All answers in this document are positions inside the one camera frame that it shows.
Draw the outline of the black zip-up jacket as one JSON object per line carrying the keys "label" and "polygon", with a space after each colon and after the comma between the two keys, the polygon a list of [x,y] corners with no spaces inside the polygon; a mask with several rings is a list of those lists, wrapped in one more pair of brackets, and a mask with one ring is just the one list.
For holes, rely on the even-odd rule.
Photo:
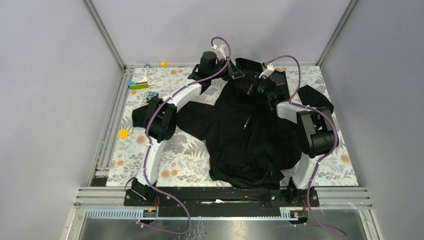
{"label": "black zip-up jacket", "polygon": [[[213,79],[177,112],[176,128],[205,142],[212,180],[239,188],[276,188],[284,177],[282,170],[299,166],[302,151],[297,126],[245,93],[247,80],[264,70],[261,63],[245,58],[232,62],[245,77]],[[333,104],[319,91],[305,85],[297,93],[301,105],[327,107],[332,116]],[[142,128],[147,106],[132,111],[134,127]]]}

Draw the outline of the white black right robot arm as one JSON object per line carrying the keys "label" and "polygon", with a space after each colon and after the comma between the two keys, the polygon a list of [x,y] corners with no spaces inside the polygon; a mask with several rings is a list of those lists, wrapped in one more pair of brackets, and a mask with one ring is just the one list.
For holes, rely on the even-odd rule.
{"label": "white black right robot arm", "polygon": [[299,165],[286,189],[270,190],[272,207],[317,207],[318,195],[313,181],[319,165],[339,143],[329,108],[313,108],[292,102],[284,73],[265,70],[245,83],[245,93],[263,101],[271,113],[296,124],[301,149]]}

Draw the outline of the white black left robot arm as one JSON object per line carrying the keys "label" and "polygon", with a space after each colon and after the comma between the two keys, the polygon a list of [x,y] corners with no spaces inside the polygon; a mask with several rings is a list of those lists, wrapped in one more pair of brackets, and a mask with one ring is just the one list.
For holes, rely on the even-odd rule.
{"label": "white black left robot arm", "polygon": [[148,206],[157,199],[155,184],[158,180],[158,167],[164,147],[175,133],[178,111],[200,96],[213,79],[233,81],[244,76],[230,57],[205,51],[182,87],[166,97],[153,96],[149,100],[144,120],[140,124],[145,129],[148,143],[139,173],[130,182],[127,200],[136,200]]}

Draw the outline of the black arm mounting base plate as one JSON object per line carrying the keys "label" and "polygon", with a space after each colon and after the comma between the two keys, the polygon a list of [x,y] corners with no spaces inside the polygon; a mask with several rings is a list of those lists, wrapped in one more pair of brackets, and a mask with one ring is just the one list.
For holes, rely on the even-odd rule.
{"label": "black arm mounting base plate", "polygon": [[290,190],[233,187],[160,187],[149,204],[124,197],[126,207],[149,207],[162,218],[284,218],[284,210],[319,207],[317,191],[295,196]]}

